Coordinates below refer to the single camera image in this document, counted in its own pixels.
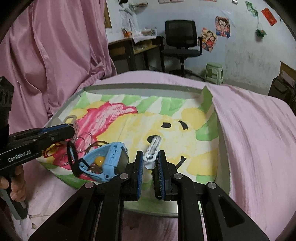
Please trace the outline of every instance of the green plastic stool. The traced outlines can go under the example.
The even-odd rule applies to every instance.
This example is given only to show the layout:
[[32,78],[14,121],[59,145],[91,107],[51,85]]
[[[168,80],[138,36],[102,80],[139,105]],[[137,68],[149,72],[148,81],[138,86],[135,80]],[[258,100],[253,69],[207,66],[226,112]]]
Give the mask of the green plastic stool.
[[205,81],[216,85],[223,82],[223,68],[222,64],[209,62],[205,69]]

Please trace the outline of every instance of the pink blanket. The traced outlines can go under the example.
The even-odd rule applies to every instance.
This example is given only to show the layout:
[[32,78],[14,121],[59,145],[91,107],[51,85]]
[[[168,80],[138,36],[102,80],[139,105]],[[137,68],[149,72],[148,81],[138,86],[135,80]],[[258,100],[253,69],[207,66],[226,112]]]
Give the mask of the pink blanket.
[[[203,82],[149,71],[127,72],[95,84],[159,83],[202,89]],[[228,85],[207,86],[224,133],[232,173],[231,197],[274,241],[296,211],[296,117],[283,101]],[[24,240],[74,193],[37,162],[25,165],[29,214]],[[125,212],[123,240],[177,240],[177,219]],[[285,233],[278,240],[284,240]]]
[[42,127],[77,90],[116,74],[105,0],[35,0],[0,44],[0,76],[15,87],[10,133]]

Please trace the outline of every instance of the yellow button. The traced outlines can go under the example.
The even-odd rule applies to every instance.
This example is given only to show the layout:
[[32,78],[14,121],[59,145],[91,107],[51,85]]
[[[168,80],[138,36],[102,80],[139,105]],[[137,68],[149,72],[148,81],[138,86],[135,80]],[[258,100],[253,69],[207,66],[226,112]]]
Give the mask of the yellow button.
[[98,157],[94,160],[94,163],[95,163],[97,166],[101,167],[101,166],[103,165],[104,161],[105,161],[105,157],[104,157],[104,156],[98,156]]

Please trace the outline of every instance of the black office chair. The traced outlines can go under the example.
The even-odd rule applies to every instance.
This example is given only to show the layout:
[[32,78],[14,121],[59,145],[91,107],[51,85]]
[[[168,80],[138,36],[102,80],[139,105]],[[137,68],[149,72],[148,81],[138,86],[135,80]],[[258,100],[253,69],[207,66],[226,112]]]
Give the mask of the black office chair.
[[165,49],[162,51],[164,56],[175,57],[180,60],[181,69],[169,71],[171,74],[181,75],[193,75],[191,70],[187,70],[184,67],[184,61],[190,57],[198,57],[202,55],[202,45],[200,44],[200,50],[188,49],[190,47],[197,46],[197,40],[202,40],[201,37],[197,37],[195,22],[191,20],[169,20],[165,22],[165,40],[167,45],[176,47],[174,49]]

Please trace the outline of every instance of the hand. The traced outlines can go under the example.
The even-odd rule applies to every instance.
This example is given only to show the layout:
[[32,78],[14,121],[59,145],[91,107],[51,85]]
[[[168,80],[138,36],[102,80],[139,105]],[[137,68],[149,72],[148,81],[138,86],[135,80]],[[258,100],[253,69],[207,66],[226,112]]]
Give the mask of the hand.
[[[15,168],[15,177],[11,181],[11,193],[12,200],[22,202],[26,198],[26,182],[24,179],[24,169],[22,165]],[[7,189],[9,186],[8,181],[4,177],[0,177],[0,188]]]

